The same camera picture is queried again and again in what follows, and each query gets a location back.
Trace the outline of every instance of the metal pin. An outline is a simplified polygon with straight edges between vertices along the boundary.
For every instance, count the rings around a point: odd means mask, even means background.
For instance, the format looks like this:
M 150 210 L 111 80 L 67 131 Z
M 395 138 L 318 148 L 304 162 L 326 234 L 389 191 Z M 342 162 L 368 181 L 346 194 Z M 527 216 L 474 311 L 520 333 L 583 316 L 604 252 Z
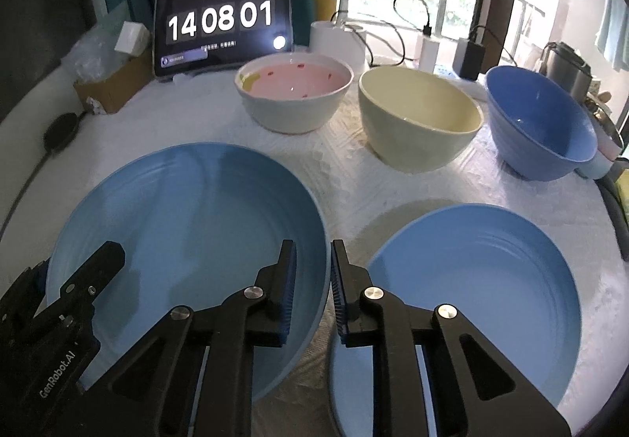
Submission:
M 448 320 L 453 319 L 458 313 L 457 308 L 454 305 L 443 304 L 439 306 L 439 309 L 436 310 L 439 313 L 439 316 L 442 318 L 446 318 Z
M 259 286 L 245 288 L 245 297 L 248 299 L 259 299 L 262 295 L 264 295 L 264 290 Z
M 376 286 L 371 286 L 365 290 L 365 297 L 371 299 L 372 301 L 379 301 L 384 297 L 384 291 Z
M 172 308 L 171 318 L 173 320 L 185 320 L 190 316 L 190 310 L 185 305 L 178 305 Z

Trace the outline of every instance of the blue plate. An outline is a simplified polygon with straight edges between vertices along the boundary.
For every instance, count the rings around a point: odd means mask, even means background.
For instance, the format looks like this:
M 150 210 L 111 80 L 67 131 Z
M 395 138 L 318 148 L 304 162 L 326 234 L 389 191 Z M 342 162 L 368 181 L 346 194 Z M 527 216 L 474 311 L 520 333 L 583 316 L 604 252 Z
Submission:
M 455 305 L 559 404 L 579 352 L 581 309 L 563 256 L 534 224 L 487 205 L 437 210 L 385 243 L 369 273 L 376 286 L 407 304 Z M 330 394 L 338 426 L 346 437 L 371 435 L 372 351 L 345 348 L 338 337 L 332 347 Z M 420 352 L 417 358 L 423 367 Z M 429 424 L 434 429 L 434 420 Z
M 282 349 L 256 349 L 255 398 L 275 387 L 309 344 L 329 288 L 329 239 L 319 208 L 276 161 L 225 144 L 188 144 L 140 158 L 103 180 L 74 210 L 50 261 L 46 301 L 106 240 L 124 269 L 96 300 L 101 351 L 83 375 L 92 385 L 167 311 L 203 309 L 250 286 L 297 245 L 291 332 Z

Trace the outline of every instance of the yellow bowl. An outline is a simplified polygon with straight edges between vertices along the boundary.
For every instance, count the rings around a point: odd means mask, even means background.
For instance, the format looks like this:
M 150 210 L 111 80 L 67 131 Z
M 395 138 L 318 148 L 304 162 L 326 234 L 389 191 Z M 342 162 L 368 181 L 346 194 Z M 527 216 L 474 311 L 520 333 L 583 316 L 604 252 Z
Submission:
M 433 171 L 456 158 L 484 123 L 464 92 L 434 75 L 398 66 L 360 77 L 362 124 L 372 148 L 394 169 Z

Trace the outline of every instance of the stainless steel kettle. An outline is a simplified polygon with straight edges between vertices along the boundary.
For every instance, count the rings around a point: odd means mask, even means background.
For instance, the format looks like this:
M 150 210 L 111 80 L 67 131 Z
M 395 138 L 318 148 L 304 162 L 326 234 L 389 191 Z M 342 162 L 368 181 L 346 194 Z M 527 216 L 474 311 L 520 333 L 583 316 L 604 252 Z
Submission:
M 540 73 L 570 93 L 579 103 L 584 103 L 592 70 L 573 48 L 565 43 L 548 43 L 542 52 Z

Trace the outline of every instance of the cardboard box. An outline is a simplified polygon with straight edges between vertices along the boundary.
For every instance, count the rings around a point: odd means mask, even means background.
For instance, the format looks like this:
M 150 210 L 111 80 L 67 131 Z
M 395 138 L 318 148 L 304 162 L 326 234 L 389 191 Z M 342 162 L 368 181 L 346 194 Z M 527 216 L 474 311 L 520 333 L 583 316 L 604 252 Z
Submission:
M 118 112 L 136 92 L 153 79 L 153 53 L 147 48 L 139 57 L 131 59 L 112 76 L 102 82 L 74 83 L 83 108 L 94 112 L 94 105 L 88 98 L 96 100 L 108 114 Z

